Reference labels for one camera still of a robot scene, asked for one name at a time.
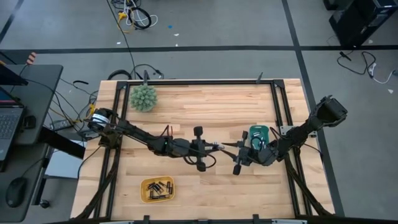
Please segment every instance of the green spiky ball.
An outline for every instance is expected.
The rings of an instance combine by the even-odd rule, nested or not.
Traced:
[[[131,107],[141,112],[150,111],[157,103],[156,91],[153,86],[143,84],[132,89]]]

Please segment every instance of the yellow container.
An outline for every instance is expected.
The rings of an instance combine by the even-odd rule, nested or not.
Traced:
[[[162,186],[159,184],[159,182],[162,182],[163,184],[167,185],[167,182],[170,182],[170,186],[173,187],[173,192],[172,194],[169,194],[169,191],[167,190],[166,187]],[[150,190],[148,190],[148,185],[151,183],[156,183],[159,184],[162,189],[164,190],[161,194],[158,194],[154,190],[154,196],[159,196],[159,195],[168,195],[169,197],[167,198],[158,198],[158,199],[150,199]],[[174,180],[172,177],[165,176],[165,177],[154,177],[154,178],[149,178],[145,179],[141,182],[141,200],[144,203],[154,203],[154,202],[164,202],[167,200],[172,200],[175,195],[175,184]]]

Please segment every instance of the gray floor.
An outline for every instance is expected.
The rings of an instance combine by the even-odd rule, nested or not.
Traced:
[[[321,0],[288,0],[300,45],[327,45],[333,36],[331,12]],[[0,25],[5,24],[13,0],[0,0]],[[131,47],[292,45],[280,0],[143,0],[142,7],[159,16],[148,31],[127,35]],[[371,38],[371,45],[398,44],[398,13]],[[331,45],[338,44],[330,39]],[[104,1],[25,0],[0,49],[78,49],[125,47]],[[372,51],[377,57],[376,77],[387,78],[398,68],[398,50]],[[387,85],[356,75],[336,63],[335,51],[303,52],[308,76],[318,101],[334,95],[349,111],[348,119],[325,130],[345,214],[348,217],[398,220],[396,133],[398,77]],[[363,70],[360,52],[343,62]],[[149,63],[166,78],[301,78],[293,51],[242,50],[212,52],[134,53],[138,63]],[[36,64],[62,64],[62,78],[89,82],[95,91],[117,69],[132,68],[128,54],[41,54]],[[79,111],[88,97],[60,83],[62,93]],[[73,110],[63,103],[68,114]],[[51,113],[53,119],[60,119]],[[45,197],[51,209],[30,208],[24,223],[45,223],[69,217],[75,180],[51,180]]]

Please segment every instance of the wooden table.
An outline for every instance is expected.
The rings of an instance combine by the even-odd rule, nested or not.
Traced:
[[[294,125],[300,125],[308,118],[301,82],[299,79],[285,79],[284,82]],[[101,82],[97,108],[112,108],[115,88],[116,81]],[[175,138],[191,140],[194,139],[193,127],[203,126],[202,139],[208,142],[236,142],[242,131],[248,131],[252,125],[276,128],[269,85],[167,85],[156,86],[156,90],[159,101],[150,113],[138,113],[129,108],[126,115],[132,124],[153,135],[159,135],[169,124],[173,126]],[[287,125],[282,100],[279,101]],[[314,138],[309,138],[307,144],[318,147]],[[85,157],[97,147],[98,140],[90,141]],[[238,152],[233,147],[226,147],[226,150]],[[151,220],[248,219],[253,214],[259,214],[260,218],[294,217],[283,161],[275,161],[269,167],[242,166],[241,175],[235,176],[231,158],[221,152],[213,155],[217,164],[200,173],[183,159],[155,156],[143,144],[124,137],[112,220],[142,220],[144,215],[150,215]],[[103,156],[104,149],[100,149],[81,168],[71,217],[78,215],[97,191]],[[308,188],[333,213],[319,153],[303,146],[301,160]],[[212,160],[207,157],[205,162],[211,164]],[[161,203],[141,202],[141,181],[160,175],[174,178],[175,198]],[[304,211],[302,194],[297,186],[296,189],[300,210]],[[107,198],[103,199],[102,215]]]

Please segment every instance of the laptop keyboard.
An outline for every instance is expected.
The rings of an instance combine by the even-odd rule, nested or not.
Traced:
[[[18,118],[18,115],[0,115],[0,139],[12,138]]]

